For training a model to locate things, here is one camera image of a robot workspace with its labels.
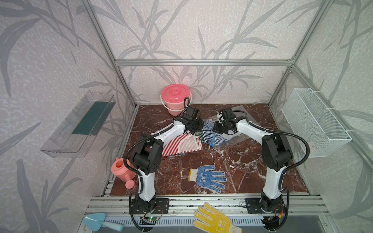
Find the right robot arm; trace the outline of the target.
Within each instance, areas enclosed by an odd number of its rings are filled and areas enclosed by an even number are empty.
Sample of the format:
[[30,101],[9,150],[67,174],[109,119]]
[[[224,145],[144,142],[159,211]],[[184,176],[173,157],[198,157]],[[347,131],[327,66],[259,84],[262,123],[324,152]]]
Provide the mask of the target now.
[[[265,213],[273,212],[283,203],[284,176],[289,170],[303,164],[309,158],[310,146],[307,141],[292,133],[263,128],[250,121],[244,111],[232,110],[232,108],[219,112],[213,131],[218,134],[241,133],[261,144],[262,160],[267,167],[267,172],[265,185],[261,191],[260,208]],[[306,148],[304,157],[293,165],[289,165],[293,159],[293,152],[288,137],[299,140]]]

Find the green white striped garment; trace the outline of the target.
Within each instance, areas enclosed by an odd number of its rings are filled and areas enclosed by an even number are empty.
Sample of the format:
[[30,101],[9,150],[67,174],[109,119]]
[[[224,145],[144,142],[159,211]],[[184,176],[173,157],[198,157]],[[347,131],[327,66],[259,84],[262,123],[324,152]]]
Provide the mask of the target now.
[[203,130],[199,130],[198,132],[195,133],[195,135],[199,137],[201,142],[205,143],[205,137],[204,137]]

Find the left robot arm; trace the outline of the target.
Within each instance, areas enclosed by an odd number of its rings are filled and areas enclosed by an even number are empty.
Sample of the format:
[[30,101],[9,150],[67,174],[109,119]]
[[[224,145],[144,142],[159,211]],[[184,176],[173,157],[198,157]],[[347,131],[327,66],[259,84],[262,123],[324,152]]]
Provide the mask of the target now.
[[143,134],[124,154],[125,167],[134,172],[139,180],[139,191],[134,199],[130,199],[130,204],[144,207],[155,205],[155,172],[160,166],[164,146],[178,136],[194,134],[203,128],[200,111],[190,106],[189,97],[184,98],[183,107],[170,125],[155,133]]

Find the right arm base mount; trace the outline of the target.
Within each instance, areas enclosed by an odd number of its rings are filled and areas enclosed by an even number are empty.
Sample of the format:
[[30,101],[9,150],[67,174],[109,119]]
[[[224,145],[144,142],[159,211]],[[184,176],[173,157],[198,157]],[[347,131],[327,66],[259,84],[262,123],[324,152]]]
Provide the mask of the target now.
[[246,198],[244,207],[249,214],[281,214],[285,212],[285,203],[282,196],[275,200],[263,198]]

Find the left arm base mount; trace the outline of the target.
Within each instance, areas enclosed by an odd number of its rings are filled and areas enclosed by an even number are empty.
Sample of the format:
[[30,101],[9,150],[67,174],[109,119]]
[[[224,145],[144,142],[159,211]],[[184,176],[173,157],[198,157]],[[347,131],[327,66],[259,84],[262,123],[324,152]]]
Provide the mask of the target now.
[[167,198],[155,198],[149,202],[137,198],[131,200],[131,213],[134,215],[146,213],[167,214],[169,207],[170,199]]

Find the red white striped garment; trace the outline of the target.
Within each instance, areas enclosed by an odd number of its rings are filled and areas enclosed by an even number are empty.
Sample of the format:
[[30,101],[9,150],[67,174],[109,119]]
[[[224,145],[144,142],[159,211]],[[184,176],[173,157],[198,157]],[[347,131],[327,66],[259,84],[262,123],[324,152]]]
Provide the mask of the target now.
[[163,148],[162,157],[195,152],[203,149],[200,138],[192,134],[177,136]]

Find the clear vacuum storage bag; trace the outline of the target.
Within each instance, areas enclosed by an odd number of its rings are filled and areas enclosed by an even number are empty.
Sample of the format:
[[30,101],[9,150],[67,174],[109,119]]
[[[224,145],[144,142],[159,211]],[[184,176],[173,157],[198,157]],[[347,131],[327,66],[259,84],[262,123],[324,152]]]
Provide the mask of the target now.
[[[205,122],[205,121],[207,121],[207,120],[211,120],[211,121],[214,121],[214,122],[215,122],[215,121],[223,122],[223,121],[225,121],[225,118],[227,118],[227,119],[231,119],[231,118],[233,118],[233,117],[232,117],[232,116],[223,117],[223,116],[222,116],[222,113],[221,113],[221,114],[219,113],[219,114],[217,114],[217,116],[210,117],[210,118],[208,118],[208,119],[204,119],[203,121]],[[226,147],[226,146],[231,146],[231,145],[238,144],[238,143],[243,142],[243,141],[245,141],[245,140],[247,140],[247,139],[252,139],[252,138],[250,138],[250,137],[247,136],[247,135],[240,134],[240,136],[235,137],[235,138],[229,140],[228,142],[225,142],[225,143],[220,144],[220,145],[218,145],[218,146],[212,146],[212,147],[218,149],[218,148],[221,148],[221,147]]]

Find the blue white striped garment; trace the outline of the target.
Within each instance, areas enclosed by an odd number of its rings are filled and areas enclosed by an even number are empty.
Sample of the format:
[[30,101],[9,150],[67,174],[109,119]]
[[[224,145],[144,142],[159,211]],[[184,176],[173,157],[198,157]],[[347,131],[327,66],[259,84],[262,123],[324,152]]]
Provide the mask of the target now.
[[204,122],[204,127],[201,131],[200,140],[211,146],[218,146],[229,140],[240,136],[240,133],[235,134],[219,134],[213,131],[214,121],[207,120]]

